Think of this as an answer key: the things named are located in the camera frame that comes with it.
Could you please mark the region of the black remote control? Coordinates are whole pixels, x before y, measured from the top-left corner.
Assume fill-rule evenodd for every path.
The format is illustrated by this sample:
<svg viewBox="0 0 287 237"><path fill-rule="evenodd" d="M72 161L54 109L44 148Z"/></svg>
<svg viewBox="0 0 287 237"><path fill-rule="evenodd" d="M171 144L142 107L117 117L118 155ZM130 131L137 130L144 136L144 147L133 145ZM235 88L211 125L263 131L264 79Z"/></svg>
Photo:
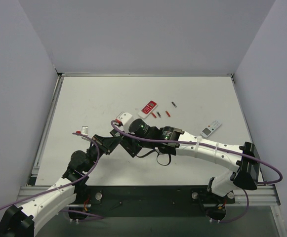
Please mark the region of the black remote control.
<svg viewBox="0 0 287 237"><path fill-rule="evenodd" d="M110 131L110 134L113 137L121 137L122 140L120 142L120 145L128 152L128 154L132 158L134 158L142 150L142 147L140 146L138 141L126 137L114 129Z"/></svg>

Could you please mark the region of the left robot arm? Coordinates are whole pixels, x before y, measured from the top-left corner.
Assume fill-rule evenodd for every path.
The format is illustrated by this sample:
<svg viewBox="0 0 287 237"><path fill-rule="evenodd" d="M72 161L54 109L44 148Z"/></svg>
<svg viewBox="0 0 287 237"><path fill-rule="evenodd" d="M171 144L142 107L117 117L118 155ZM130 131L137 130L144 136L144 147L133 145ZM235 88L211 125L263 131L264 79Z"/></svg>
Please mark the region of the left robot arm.
<svg viewBox="0 0 287 237"><path fill-rule="evenodd" d="M72 153L67 170L47 191L34 195L17 207L11 205L0 221L0 237L34 237L40 229L65 206L81 203L86 199L86 181L88 174L95 168L102 155L110 154L122 138L92 138L82 135L90 141L84 151Z"/></svg>

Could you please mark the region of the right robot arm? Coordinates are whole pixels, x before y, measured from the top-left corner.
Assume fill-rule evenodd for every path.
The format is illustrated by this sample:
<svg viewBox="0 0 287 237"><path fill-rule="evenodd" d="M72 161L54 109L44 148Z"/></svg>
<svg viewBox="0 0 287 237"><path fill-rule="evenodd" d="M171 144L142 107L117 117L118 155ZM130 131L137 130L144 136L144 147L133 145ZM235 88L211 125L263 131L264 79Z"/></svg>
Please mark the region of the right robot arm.
<svg viewBox="0 0 287 237"><path fill-rule="evenodd" d="M142 148L169 156L199 158L227 168L226 173L210 178L208 192L224 197L234 189L257 189L260 164L253 143L221 144L178 128L149 126L140 118L127 122L125 130L139 138L137 143Z"/></svg>

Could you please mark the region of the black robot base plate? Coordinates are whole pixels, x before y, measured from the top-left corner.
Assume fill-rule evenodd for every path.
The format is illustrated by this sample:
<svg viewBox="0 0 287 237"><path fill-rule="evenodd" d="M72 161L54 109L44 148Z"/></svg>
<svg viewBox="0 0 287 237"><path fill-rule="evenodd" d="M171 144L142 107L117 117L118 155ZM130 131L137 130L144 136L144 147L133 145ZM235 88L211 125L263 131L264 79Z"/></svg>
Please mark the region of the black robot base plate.
<svg viewBox="0 0 287 237"><path fill-rule="evenodd" d="M220 197L205 185L86 186L70 207L108 217L225 217L233 196Z"/></svg>

